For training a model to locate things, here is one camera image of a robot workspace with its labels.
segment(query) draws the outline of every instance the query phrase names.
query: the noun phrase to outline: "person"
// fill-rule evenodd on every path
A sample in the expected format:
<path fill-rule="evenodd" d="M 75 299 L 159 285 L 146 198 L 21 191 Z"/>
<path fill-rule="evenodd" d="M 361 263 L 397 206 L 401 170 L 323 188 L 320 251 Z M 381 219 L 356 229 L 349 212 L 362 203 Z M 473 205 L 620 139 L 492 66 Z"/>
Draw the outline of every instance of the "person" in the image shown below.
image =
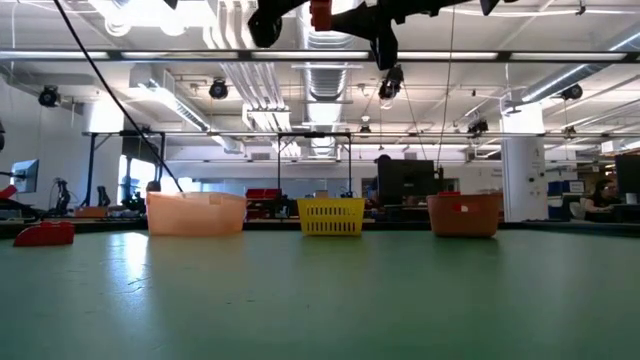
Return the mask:
<path fill-rule="evenodd" d="M 593 195 L 584 204 L 585 220 L 594 222 L 615 222 L 613 205 L 620 204 L 618 191 L 613 180 L 603 179 L 596 183 Z"/>
<path fill-rule="evenodd" d="M 374 163 L 377 164 L 380 161 L 386 161 L 386 160 L 391 160 L 391 156 L 387 154 L 382 154 L 374 161 Z M 369 186 L 369 200 L 374 204 L 379 203 L 380 199 L 378 198 L 378 177 L 377 176 L 373 178 L 373 181 L 371 182 L 371 186 Z"/>

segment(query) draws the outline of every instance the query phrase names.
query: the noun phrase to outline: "plastic basket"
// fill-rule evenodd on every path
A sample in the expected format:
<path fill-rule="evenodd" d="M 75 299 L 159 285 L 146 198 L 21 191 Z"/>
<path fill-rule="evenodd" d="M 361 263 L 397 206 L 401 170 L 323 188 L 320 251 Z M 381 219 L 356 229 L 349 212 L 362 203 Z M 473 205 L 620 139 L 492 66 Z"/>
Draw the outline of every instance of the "plastic basket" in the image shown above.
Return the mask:
<path fill-rule="evenodd" d="M 298 199 L 298 212 L 305 235 L 362 233 L 364 199 Z"/>
<path fill-rule="evenodd" d="M 443 237 L 491 237 L 498 231 L 501 195 L 429 196 L 431 229 Z"/>
<path fill-rule="evenodd" d="M 247 200 L 223 193 L 147 194 L 149 234 L 209 237 L 242 231 Z"/>

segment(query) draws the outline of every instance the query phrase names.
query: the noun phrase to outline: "orange basket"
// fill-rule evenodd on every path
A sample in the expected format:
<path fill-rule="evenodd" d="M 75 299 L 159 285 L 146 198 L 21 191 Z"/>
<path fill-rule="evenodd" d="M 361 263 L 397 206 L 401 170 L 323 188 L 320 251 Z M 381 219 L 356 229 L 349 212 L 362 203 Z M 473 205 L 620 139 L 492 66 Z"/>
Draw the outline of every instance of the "orange basket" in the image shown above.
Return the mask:
<path fill-rule="evenodd" d="M 223 193 L 147 194 L 152 236 L 209 237 L 242 231 L 247 200 Z"/>
<path fill-rule="evenodd" d="M 491 237 L 498 231 L 500 195 L 440 194 L 427 198 L 431 229 L 443 237 Z"/>

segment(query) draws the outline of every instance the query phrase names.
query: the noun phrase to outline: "red object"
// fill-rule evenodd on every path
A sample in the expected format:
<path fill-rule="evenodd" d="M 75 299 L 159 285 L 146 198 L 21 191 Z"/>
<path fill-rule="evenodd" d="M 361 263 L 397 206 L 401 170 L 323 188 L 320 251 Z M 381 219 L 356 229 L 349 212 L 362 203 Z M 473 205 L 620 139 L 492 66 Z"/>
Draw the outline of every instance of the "red object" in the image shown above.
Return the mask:
<path fill-rule="evenodd" d="M 24 229 L 13 246 L 71 245 L 76 228 L 70 222 L 42 222 L 40 225 Z"/>
<path fill-rule="evenodd" d="M 460 196 L 460 191 L 441 191 L 438 196 Z"/>
<path fill-rule="evenodd" d="M 247 189 L 248 200 L 275 200 L 281 194 L 279 189 Z"/>
<path fill-rule="evenodd" d="M 8 199 L 15 195 L 17 192 L 18 189 L 15 186 L 9 185 L 6 189 L 0 191 L 0 199 Z"/>
<path fill-rule="evenodd" d="M 311 26 L 316 31 L 331 30 L 331 0 L 311 0 Z"/>
<path fill-rule="evenodd" d="M 491 237 L 498 231 L 500 195 L 437 195 L 427 198 L 434 234 Z"/>

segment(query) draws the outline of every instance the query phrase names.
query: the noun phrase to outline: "red basket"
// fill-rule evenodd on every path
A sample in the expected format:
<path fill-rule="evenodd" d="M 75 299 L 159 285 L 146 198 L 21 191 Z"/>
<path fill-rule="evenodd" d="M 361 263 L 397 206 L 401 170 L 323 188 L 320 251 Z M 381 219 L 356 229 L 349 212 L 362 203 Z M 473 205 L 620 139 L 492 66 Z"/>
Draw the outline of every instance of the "red basket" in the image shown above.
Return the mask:
<path fill-rule="evenodd" d="M 443 237 L 491 237 L 498 231 L 500 195 L 440 194 L 427 198 L 431 229 Z"/>

